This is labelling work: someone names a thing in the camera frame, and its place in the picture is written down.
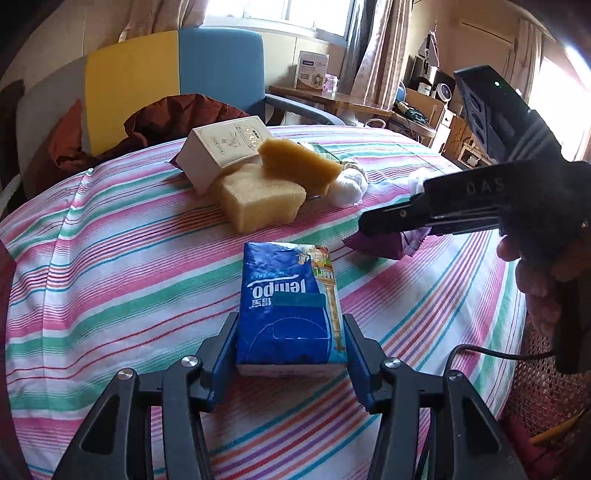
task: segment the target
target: speaker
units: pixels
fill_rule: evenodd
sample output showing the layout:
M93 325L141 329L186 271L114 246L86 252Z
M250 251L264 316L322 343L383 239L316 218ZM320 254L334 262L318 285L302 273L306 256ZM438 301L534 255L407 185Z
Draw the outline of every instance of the speaker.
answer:
M447 103L452 99L452 89L445 83L439 83L436 87L433 87L431 96L443 103Z

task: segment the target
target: chair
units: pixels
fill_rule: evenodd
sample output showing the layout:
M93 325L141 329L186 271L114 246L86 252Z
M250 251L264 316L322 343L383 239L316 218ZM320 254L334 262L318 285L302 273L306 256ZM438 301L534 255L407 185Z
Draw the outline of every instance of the chair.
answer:
M84 107L82 148L93 155L126 137L123 124L132 113L185 93L202 93L263 120L269 104L316 123L344 125L319 109L266 94L264 77L260 34L238 28L167 31L101 48L53 72L19 102L20 172L77 99Z

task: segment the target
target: red object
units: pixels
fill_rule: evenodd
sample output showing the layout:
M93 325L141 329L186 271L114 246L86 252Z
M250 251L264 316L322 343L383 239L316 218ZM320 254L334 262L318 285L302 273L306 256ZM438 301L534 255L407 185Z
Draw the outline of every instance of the red object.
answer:
M549 448L532 445L519 417L509 415L499 423L530 480L551 480L558 475L562 467L560 455Z
M199 93L164 97L131 115L124 123L127 137L95 157L82 151L82 116L82 102L77 100L33 155L22 177L29 197L107 160L184 138L193 128L248 114Z
M31 479L31 472L25 462L21 446L18 443L17 432L14 429L10 403L8 401L8 391L6 385L6 320L8 317L8 300L12 288L12 279L17 269L17 263L10 256L10 253L0 242L0 450L2 450L3 462L0 466L0 476L6 478L17 478L20 476L23 480Z

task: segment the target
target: window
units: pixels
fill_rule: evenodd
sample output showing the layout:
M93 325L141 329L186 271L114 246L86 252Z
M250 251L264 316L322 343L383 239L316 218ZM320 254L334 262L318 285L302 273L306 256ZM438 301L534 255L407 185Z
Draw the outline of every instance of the window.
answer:
M562 145L566 160L580 160L591 128L591 93L558 65L544 58L530 94L537 110Z
M345 37L354 0L210 0L206 23L219 23L208 19L225 17L275 22L273 29L305 28L312 32L324 31Z

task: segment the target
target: white box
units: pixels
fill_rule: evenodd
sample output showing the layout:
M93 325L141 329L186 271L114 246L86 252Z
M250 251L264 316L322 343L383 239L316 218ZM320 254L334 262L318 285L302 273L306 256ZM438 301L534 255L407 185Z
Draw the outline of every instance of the white box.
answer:
M326 53L301 51L295 72L295 88L321 92L324 85L329 56Z
M272 138L271 132L258 116L194 128L176 163L203 195L224 168L258 161L258 148L267 138Z

